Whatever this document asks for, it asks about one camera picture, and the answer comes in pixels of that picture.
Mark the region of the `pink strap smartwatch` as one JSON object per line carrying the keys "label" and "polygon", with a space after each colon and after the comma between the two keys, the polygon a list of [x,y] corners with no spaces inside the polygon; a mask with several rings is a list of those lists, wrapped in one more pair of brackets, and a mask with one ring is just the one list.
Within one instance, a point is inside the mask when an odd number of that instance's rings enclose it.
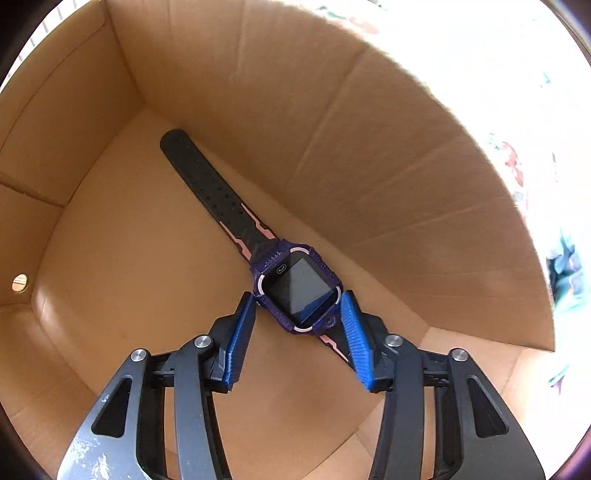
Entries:
{"label": "pink strap smartwatch", "polygon": [[308,244],[281,239],[249,208],[181,129],[160,149],[249,263],[257,302],[293,335],[311,335],[352,365],[341,321],[342,281]]}

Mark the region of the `brown cardboard box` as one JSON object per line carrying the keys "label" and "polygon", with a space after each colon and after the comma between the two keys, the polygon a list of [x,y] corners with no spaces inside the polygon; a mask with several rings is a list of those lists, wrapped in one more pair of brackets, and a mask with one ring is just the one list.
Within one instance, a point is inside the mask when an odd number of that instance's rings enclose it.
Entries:
{"label": "brown cardboard box", "polygon": [[[173,129],[389,332],[466,350],[501,396],[511,351],[553,347],[506,183],[391,54],[287,1],[92,1],[1,96],[3,478],[60,479],[134,350],[175,351],[254,297],[160,149]],[[228,479],[373,479],[384,394],[257,300],[213,402]]]}

